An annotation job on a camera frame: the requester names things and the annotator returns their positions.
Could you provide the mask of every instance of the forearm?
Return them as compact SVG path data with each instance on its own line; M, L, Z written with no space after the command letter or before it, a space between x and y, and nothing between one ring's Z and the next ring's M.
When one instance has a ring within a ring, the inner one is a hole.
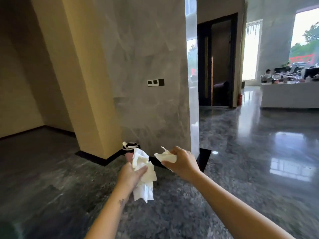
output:
M235 239L293 238L265 216L227 192L204 173L191 181Z
M130 191L115 187L85 239L114 239Z

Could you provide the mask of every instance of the tattoo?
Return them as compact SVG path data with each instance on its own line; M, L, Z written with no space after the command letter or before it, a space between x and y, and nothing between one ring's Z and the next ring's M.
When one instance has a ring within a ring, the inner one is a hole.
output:
M123 205L124 205L124 202L125 202L125 200L124 200L124 199L119 200L119 203L121 204L121 206L123 206Z

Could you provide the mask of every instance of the desk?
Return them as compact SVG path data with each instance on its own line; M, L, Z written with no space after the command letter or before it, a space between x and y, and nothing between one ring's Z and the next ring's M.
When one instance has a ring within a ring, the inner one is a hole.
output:
M297 84L262 83L263 108L319 108L319 81Z

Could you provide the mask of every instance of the paper towel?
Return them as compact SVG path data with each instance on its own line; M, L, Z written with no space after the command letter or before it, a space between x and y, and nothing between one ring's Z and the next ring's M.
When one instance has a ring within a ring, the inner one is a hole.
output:
M134 200L142 198L146 203L148 200L154 200L153 197L153 181L156 181L154 165L148 159L146 152L139 148L134 148L132 167L134 171L141 167L147 166L146 173L141 177L136 188L133 190Z
M154 156L160 161L162 162L164 161L169 161L169 162L176 162L177 161L177 156L170 153L170 151L168 151L167 149L163 148L165 150L165 152L163 152L162 154L154 154Z

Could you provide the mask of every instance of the gray polished floor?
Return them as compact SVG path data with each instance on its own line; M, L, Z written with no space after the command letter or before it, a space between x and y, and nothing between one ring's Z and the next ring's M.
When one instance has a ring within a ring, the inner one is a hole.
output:
M260 110L260 98L247 87L240 109L200 108L205 173L294 237L319 238L319 113ZM84 237L125 159L102 167L78 150L47 129L0 140L0 238ZM131 198L117 238L231 238L196 189L155 170L154 201Z

